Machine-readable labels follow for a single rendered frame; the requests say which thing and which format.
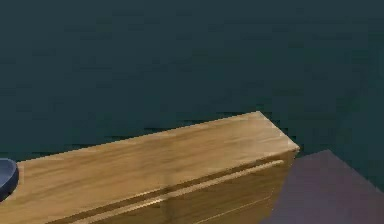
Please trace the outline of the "wooden chest of drawers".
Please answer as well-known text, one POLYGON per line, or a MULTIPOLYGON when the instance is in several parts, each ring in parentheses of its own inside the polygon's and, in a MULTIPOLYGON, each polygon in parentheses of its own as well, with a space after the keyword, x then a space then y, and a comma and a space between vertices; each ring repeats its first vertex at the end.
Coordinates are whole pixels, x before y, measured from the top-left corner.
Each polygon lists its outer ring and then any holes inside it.
POLYGON ((299 149, 252 112, 21 161, 0 224, 259 224, 299 149))

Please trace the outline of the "dark blue bowl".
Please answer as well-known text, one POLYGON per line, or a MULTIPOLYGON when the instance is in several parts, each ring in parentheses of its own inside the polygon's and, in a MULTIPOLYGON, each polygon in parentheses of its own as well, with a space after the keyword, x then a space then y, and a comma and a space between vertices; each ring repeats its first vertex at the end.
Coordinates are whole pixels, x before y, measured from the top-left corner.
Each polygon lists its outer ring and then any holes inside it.
POLYGON ((0 202, 4 201, 16 189, 19 181, 19 169, 15 161, 0 158, 0 202))

